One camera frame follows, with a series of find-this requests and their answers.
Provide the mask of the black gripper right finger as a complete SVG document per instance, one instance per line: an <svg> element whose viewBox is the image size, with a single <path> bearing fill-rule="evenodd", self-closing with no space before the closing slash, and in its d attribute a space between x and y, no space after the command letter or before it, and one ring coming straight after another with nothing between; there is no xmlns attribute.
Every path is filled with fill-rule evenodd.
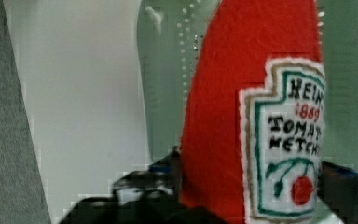
<svg viewBox="0 0 358 224"><path fill-rule="evenodd" d="M323 161L317 195L344 224L358 224L358 172Z"/></svg>

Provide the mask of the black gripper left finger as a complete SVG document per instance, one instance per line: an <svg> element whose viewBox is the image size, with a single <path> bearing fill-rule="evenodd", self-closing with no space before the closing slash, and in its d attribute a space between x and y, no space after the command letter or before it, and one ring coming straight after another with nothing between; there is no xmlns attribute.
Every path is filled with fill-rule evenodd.
<svg viewBox="0 0 358 224"><path fill-rule="evenodd" d="M76 203L59 224L228 224L203 207L179 202L180 150L144 171L116 181L108 197L88 197Z"/></svg>

